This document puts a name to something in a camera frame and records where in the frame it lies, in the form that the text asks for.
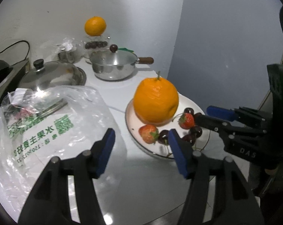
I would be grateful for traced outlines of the dark cherry with stem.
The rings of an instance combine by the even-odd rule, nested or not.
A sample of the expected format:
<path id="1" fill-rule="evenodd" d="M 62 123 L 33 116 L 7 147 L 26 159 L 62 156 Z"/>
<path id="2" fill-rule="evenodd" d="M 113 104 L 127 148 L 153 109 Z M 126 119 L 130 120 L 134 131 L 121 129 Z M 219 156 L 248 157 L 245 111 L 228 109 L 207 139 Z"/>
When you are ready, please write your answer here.
<path id="1" fill-rule="evenodd" d="M 195 125 L 195 126 L 190 128 L 189 133 L 190 133 L 190 135 L 193 135 L 193 136 L 195 136 L 195 138 L 198 139 L 199 137 L 202 136 L 202 128 Z"/>

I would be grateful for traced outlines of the strawberry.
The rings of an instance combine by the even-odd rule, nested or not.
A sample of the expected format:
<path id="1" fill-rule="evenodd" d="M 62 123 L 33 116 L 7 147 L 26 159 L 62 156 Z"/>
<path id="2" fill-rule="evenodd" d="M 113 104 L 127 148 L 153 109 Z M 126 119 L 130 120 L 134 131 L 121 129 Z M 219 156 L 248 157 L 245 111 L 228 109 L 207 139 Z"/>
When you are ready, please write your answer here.
<path id="1" fill-rule="evenodd" d="M 140 127 L 138 132 L 141 138 L 147 144 L 154 144 L 159 137 L 159 131 L 157 127 L 151 124 L 146 124 Z"/>
<path id="2" fill-rule="evenodd" d="M 179 126 L 185 130 L 188 130 L 195 126 L 194 117 L 190 113 L 183 113 L 179 120 L 178 120 Z"/>

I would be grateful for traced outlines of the large orange with stem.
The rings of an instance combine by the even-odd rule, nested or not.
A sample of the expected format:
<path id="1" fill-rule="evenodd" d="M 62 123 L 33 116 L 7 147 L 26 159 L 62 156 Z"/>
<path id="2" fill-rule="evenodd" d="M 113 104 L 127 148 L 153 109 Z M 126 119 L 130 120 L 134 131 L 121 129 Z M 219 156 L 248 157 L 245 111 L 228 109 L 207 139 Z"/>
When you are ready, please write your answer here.
<path id="1" fill-rule="evenodd" d="M 160 76 L 143 79 L 134 94 L 133 108 L 137 117 L 144 123 L 165 125 L 174 117 L 179 106 L 179 93 L 176 87 Z"/>

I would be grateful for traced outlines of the white plate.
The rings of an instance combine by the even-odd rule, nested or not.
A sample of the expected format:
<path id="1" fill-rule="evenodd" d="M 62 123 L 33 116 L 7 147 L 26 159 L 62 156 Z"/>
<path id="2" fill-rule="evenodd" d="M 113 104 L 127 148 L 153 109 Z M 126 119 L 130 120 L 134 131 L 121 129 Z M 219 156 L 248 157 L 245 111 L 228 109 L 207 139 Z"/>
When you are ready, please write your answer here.
<path id="1" fill-rule="evenodd" d="M 178 123 L 180 115 L 187 107 L 192 108 L 195 111 L 195 113 L 204 114 L 204 111 L 195 102 L 180 94 L 179 106 L 175 113 L 174 118 L 170 120 L 167 124 L 158 126 L 158 130 L 162 131 L 162 130 L 170 130 L 174 128 L 178 132 L 178 135 L 180 137 L 183 137 L 186 134 L 188 134 L 189 131 L 181 128 Z M 154 144 L 147 144 L 146 142 L 144 142 L 144 140 L 138 133 L 138 130 L 140 127 L 142 127 L 145 124 L 137 117 L 134 111 L 132 100 L 129 102 L 129 104 L 126 107 L 125 120 L 129 133 L 134 139 L 136 145 L 142 151 L 155 158 L 161 158 L 170 161 L 174 160 L 174 156 L 172 155 L 170 146 L 160 144 L 159 142 L 156 142 Z M 210 130 L 203 128 L 202 135 L 196 140 L 195 144 L 193 145 L 193 149 L 197 151 L 203 151 L 206 145 L 208 144 L 209 137 L 210 137 Z"/>

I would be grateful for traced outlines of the clear printed plastic bag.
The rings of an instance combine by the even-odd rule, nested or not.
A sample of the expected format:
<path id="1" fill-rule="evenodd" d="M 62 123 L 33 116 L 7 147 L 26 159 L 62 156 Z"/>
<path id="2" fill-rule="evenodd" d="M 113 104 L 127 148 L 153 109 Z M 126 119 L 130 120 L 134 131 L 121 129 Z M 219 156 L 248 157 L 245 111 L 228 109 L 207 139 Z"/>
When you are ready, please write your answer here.
<path id="1" fill-rule="evenodd" d="M 0 106 L 0 185 L 19 211 L 53 156 L 73 158 L 112 128 L 116 141 L 104 174 L 95 181 L 107 210 L 118 190 L 127 149 L 119 127 L 98 90 L 90 86 L 17 89 Z"/>

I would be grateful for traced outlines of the small steel pot with lid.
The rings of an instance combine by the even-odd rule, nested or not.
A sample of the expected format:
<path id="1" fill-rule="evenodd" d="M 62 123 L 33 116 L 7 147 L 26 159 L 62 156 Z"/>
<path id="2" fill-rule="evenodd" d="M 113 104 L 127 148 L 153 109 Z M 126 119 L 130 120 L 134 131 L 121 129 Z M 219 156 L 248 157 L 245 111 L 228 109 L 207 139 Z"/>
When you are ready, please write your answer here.
<path id="1" fill-rule="evenodd" d="M 126 79 L 133 74 L 136 64 L 154 63 L 152 57 L 138 57 L 133 52 L 120 50 L 115 44 L 105 51 L 93 52 L 89 60 L 95 76 L 105 81 Z"/>

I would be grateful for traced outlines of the green yellow sponge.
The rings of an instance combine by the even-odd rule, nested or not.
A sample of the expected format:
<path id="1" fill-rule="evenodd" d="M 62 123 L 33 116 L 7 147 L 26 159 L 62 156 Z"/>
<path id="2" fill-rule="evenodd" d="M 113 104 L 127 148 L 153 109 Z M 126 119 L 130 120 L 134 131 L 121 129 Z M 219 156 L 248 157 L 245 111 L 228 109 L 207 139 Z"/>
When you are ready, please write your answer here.
<path id="1" fill-rule="evenodd" d="M 130 52 L 130 53 L 134 53 L 133 50 L 127 49 L 127 48 L 118 48 L 118 50 L 120 51 L 126 51 L 126 52 Z"/>

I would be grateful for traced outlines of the large steel wok lid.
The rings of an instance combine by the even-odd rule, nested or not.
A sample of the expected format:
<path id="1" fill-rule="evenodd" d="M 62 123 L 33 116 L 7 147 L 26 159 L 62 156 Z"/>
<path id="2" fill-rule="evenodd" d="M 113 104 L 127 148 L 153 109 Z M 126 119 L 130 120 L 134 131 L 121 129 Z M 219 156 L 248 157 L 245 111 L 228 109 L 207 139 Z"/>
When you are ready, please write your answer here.
<path id="1" fill-rule="evenodd" d="M 69 62 L 50 61 L 43 59 L 34 61 L 33 68 L 18 83 L 18 88 L 33 91 L 46 90 L 55 86 L 83 86 L 86 83 L 85 72 Z"/>

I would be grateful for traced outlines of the clear fruit container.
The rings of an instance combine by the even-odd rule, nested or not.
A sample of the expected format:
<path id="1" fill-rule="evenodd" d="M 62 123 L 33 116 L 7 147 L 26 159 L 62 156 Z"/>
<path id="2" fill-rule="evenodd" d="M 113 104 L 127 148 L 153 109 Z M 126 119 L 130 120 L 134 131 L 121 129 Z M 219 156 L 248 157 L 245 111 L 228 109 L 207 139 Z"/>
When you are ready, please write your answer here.
<path id="1" fill-rule="evenodd" d="M 87 36 L 82 43 L 84 48 L 84 58 L 89 59 L 94 52 L 104 51 L 110 47 L 110 36 Z"/>

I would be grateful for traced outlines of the steel induction cooker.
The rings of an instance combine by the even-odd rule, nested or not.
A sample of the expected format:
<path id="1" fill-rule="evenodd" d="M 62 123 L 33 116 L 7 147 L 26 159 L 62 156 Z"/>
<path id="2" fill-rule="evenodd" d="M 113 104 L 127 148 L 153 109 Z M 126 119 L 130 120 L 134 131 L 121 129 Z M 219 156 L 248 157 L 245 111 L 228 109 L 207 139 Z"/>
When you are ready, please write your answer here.
<path id="1" fill-rule="evenodd" d="M 29 65 L 28 59 L 17 62 L 11 66 L 9 65 L 12 70 L 10 74 L 0 83 L 0 105 L 7 93 L 13 92 L 17 88 L 18 83 L 26 73 L 27 65 Z"/>

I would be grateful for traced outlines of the orange atop container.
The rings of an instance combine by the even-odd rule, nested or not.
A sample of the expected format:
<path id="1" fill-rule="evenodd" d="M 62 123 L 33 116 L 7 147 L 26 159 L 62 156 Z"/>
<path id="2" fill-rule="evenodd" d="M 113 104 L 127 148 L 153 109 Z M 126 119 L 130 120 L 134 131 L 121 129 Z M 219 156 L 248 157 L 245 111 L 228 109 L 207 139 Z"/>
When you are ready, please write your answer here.
<path id="1" fill-rule="evenodd" d="M 92 17 L 84 25 L 84 31 L 91 37 L 101 36 L 106 30 L 106 21 L 102 17 Z"/>

